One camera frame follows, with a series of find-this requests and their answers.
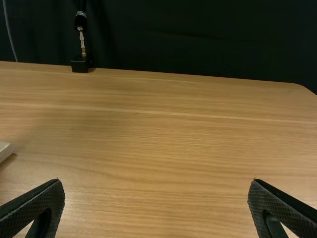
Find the black clamp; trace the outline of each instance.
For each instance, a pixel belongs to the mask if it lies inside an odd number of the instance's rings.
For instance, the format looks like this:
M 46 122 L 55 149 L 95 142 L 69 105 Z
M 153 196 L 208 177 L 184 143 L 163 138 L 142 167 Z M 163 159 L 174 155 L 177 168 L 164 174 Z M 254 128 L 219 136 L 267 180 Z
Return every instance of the black clamp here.
M 81 54 L 76 55 L 71 61 L 71 69 L 76 73 L 88 73 L 92 66 L 91 57 L 85 46 L 84 32 L 87 30 L 86 1 L 81 1 L 81 9 L 76 13 L 74 28 L 79 32 Z

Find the white object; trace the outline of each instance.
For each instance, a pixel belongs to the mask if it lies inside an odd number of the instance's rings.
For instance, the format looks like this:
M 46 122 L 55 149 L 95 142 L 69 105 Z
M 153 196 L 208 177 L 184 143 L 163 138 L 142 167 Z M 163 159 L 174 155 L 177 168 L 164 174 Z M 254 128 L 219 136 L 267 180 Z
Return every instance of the white object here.
M 0 163 L 5 160 L 13 152 L 13 147 L 10 143 L 0 141 Z

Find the wooden table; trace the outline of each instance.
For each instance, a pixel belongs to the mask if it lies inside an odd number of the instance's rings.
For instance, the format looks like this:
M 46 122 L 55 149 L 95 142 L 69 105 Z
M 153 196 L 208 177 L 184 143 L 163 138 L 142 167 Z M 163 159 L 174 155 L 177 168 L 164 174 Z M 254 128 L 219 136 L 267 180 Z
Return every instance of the wooden table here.
M 317 97 L 295 84 L 0 62 L 0 140 L 0 204 L 62 181 L 57 238 L 255 238 L 253 178 L 317 207 Z

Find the wood grain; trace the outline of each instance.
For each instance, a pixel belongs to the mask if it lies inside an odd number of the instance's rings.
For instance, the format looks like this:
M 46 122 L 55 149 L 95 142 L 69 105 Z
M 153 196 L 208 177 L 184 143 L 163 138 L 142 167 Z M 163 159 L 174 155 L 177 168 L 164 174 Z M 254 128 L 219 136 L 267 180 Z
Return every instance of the wood grain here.
M 316 108 L 289 83 L 0 62 L 0 204 L 58 177 L 57 238 L 254 238 L 253 178 L 317 207 Z

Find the black curtain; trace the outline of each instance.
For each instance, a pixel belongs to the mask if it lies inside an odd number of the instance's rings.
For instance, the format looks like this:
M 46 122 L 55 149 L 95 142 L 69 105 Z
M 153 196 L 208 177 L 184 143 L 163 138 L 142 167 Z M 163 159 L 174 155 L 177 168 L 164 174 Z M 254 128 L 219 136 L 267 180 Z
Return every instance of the black curtain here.
M 18 60 L 80 52 L 79 0 L 6 0 Z M 95 67 L 293 82 L 317 92 L 315 0 L 88 0 Z M 3 7 L 0 60 L 13 61 Z

